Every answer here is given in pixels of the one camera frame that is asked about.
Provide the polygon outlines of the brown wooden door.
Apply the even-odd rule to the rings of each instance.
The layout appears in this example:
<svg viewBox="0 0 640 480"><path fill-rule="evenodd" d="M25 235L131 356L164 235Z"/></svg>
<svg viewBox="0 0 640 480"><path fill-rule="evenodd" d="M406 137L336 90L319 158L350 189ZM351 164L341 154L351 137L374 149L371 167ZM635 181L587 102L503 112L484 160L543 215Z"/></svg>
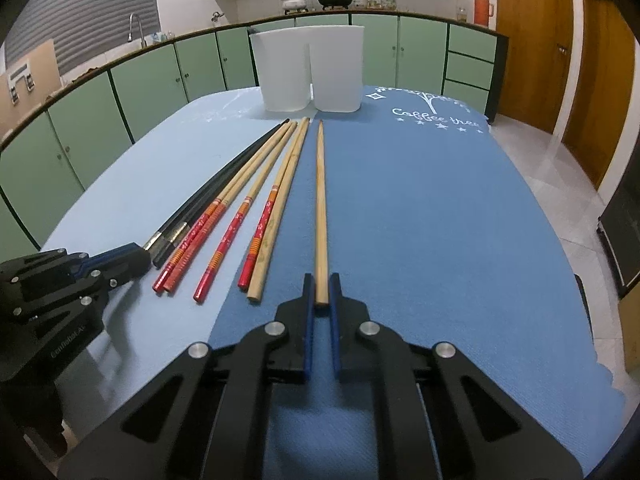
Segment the brown wooden door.
<svg viewBox="0 0 640 480"><path fill-rule="evenodd" d="M582 0L582 10L582 56L563 143L598 188L627 118L634 34L613 0Z"/></svg>
<svg viewBox="0 0 640 480"><path fill-rule="evenodd" d="M497 32L509 38L498 112L552 133L570 68L573 0L497 2Z"/></svg>

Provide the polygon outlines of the plain bamboo chopstick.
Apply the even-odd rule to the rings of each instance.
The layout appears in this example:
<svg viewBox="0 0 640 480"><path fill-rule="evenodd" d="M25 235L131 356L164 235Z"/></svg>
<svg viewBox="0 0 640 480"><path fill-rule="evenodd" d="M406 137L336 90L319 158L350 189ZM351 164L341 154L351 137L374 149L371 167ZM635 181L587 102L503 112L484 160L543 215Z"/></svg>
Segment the plain bamboo chopstick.
<svg viewBox="0 0 640 480"><path fill-rule="evenodd" d="M329 304L328 219L326 218L326 153L324 152L323 122L318 123L316 155L316 250L314 277L318 307Z"/></svg>
<svg viewBox="0 0 640 480"><path fill-rule="evenodd" d="M299 159L299 155L302 152L302 148L305 142L306 133L309 128L310 119L305 117L302 124L298 128L295 143L293 144L293 151L288 158L288 163L285 166L285 172L281 179L279 192L274 201L272 213L270 214L269 221L266 226L266 232L262 239L262 244L257 255L252 279L247 289L247 299L255 304L258 304L262 300L262 292L265 288L265 281L267 272L269 269L269 263L271 260L274 244L276 244L278 231L280 228L281 220L285 210L286 201L288 200L288 191L291 188L295 171Z"/></svg>

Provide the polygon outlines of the black wok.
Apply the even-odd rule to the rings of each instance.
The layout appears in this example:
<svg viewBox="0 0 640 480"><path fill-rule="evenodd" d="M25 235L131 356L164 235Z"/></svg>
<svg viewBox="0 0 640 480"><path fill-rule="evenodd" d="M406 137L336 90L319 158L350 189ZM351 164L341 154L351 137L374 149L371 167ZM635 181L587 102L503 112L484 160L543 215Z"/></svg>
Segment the black wok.
<svg viewBox="0 0 640 480"><path fill-rule="evenodd" d="M347 10L354 0L318 0L323 10Z"/></svg>

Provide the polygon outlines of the black glass cabinet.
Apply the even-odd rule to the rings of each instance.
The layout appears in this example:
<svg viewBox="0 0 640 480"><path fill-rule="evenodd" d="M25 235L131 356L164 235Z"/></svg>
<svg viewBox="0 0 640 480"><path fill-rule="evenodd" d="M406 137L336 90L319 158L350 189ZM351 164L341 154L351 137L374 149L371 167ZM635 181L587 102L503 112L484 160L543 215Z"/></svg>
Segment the black glass cabinet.
<svg viewBox="0 0 640 480"><path fill-rule="evenodd" d="M599 218L620 298L639 281L639 190L621 184Z"/></svg>

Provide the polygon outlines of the white cooking pot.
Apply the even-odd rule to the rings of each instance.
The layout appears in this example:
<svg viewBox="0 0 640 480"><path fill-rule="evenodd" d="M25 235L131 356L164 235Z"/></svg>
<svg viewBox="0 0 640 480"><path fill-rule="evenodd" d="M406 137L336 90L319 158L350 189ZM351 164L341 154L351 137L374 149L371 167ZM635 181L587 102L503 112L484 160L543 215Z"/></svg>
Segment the white cooking pot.
<svg viewBox="0 0 640 480"><path fill-rule="evenodd" d="M285 15L308 11L308 0L282 0L281 6Z"/></svg>

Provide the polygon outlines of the white two-compartment utensil holder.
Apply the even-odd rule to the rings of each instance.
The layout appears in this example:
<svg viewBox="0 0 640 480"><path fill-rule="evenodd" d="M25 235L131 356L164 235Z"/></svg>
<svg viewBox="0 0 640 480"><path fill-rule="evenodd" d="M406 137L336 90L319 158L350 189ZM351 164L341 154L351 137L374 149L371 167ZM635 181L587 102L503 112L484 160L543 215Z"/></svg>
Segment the white two-compartment utensil holder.
<svg viewBox="0 0 640 480"><path fill-rule="evenodd" d="M364 28L290 27L250 35L262 102L270 112L308 105L327 113L355 113L363 92Z"/></svg>

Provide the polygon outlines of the orange thermos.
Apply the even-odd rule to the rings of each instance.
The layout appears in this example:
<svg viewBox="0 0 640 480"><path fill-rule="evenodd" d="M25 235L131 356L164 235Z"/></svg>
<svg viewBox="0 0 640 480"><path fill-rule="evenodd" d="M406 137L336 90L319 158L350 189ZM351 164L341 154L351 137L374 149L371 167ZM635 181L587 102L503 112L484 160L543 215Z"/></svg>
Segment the orange thermos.
<svg viewBox="0 0 640 480"><path fill-rule="evenodd" d="M489 27L490 19L495 14L494 4L490 0L473 0L473 23L477 26Z"/></svg>

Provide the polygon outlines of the grey window blind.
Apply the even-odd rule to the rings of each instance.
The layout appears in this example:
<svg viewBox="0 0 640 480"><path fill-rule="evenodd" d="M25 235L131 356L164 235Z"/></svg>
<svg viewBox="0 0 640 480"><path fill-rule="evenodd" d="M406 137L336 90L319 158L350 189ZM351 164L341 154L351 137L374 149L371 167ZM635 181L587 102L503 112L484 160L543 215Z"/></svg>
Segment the grey window blind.
<svg viewBox="0 0 640 480"><path fill-rule="evenodd" d="M3 41L6 65L52 39L58 71L65 74L126 44L132 12L145 37L160 31L156 0L29 0Z"/></svg>

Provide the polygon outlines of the green lower kitchen cabinets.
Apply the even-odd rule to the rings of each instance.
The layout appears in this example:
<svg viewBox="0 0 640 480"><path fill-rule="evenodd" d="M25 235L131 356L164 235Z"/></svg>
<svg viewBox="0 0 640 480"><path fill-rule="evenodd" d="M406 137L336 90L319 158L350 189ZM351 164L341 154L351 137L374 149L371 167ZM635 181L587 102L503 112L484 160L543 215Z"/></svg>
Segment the green lower kitchen cabinets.
<svg viewBox="0 0 640 480"><path fill-rule="evenodd" d="M258 83L250 36L358 25L363 80L439 93L497 114L509 40L478 25L393 11L326 11L190 32L88 70L1 136L1 253L38 250L102 172L202 96Z"/></svg>

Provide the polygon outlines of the cardboard box with clips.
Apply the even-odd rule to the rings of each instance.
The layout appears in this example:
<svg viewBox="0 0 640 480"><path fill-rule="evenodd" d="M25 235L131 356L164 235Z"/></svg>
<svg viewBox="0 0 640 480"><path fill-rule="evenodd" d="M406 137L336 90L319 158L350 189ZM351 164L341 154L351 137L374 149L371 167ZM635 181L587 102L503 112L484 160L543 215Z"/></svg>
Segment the cardboard box with clips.
<svg viewBox="0 0 640 480"><path fill-rule="evenodd" d="M0 122L4 136L62 88L54 41L49 39L1 75Z"/></svg>

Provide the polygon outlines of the chrome sink faucet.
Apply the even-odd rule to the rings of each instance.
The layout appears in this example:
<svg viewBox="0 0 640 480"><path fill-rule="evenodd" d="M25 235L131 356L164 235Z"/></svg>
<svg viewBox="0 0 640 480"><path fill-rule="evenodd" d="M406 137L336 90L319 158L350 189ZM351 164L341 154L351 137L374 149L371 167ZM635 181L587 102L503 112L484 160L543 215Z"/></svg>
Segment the chrome sink faucet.
<svg viewBox="0 0 640 480"><path fill-rule="evenodd" d="M132 12L129 14L129 22L128 22L128 36L127 41L131 44L134 41L134 31L138 31L140 48L144 49L148 46L148 43L145 39L145 34L143 31L142 21L136 12Z"/></svg>

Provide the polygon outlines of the light blue table mat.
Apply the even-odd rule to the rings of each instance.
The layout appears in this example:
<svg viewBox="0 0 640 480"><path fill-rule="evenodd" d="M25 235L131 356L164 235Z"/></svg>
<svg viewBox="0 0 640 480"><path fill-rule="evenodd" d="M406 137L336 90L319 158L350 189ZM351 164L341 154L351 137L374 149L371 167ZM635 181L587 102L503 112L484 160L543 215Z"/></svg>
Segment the light blue table mat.
<svg viewBox="0 0 640 480"><path fill-rule="evenodd" d="M154 127L80 196L47 248L100 252L144 243L209 177L280 122L257 89L204 96ZM156 273L111 293L104 331L56 385L66 425L92 431L192 342L230 344L296 297L314 267L314 150L308 133L274 246L264 296L250 304L236 286L248 243L267 199L260 192L202 304L192 296L224 226L216 226L171 296L153 292Z"/></svg>

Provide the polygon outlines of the dark blue table mat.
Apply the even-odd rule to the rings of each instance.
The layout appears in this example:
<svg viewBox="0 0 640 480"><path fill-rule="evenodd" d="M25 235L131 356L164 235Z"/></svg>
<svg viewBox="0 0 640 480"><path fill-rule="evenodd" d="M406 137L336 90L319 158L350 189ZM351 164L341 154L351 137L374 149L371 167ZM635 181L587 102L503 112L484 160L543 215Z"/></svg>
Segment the dark blue table mat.
<svg viewBox="0 0 640 480"><path fill-rule="evenodd" d="M329 265L344 294L405 341L448 341L593 470L623 425L574 272L536 198L480 113L367 89L319 114L288 193L264 296L231 286L210 334L239 341L314 270L316 148L326 149Z"/></svg>

